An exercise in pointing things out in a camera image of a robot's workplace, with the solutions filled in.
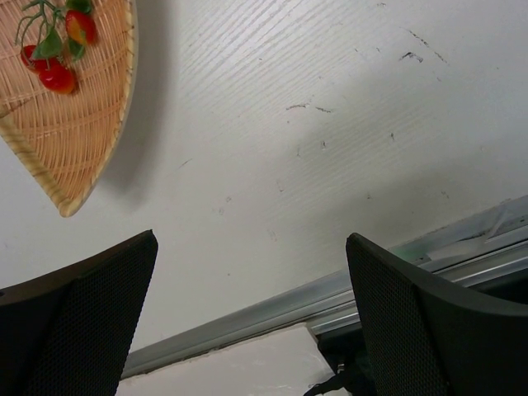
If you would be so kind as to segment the fake cherry bunch with leaves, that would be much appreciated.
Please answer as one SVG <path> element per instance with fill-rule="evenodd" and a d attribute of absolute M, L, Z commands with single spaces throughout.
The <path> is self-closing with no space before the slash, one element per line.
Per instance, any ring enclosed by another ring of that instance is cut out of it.
<path fill-rule="evenodd" d="M 29 1 L 16 26 L 15 45 L 22 63 L 35 73 L 47 90 L 69 95 L 77 86 L 74 71 L 64 54 L 81 59 L 88 46 L 97 42 L 97 27 L 90 1 Z"/>

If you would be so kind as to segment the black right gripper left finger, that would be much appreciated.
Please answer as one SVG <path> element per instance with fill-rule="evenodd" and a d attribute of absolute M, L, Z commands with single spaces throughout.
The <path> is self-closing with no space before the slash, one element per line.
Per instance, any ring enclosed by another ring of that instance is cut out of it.
<path fill-rule="evenodd" d="M 3 395 L 113 395 L 158 254 L 144 231 L 1 291 Z"/>

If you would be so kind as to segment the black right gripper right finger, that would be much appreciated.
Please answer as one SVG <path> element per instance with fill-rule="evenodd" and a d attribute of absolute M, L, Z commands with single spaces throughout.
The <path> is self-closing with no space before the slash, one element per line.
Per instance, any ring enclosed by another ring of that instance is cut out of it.
<path fill-rule="evenodd" d="M 525 395 L 527 307 L 457 285 L 358 233 L 351 284 L 379 395 Z"/>

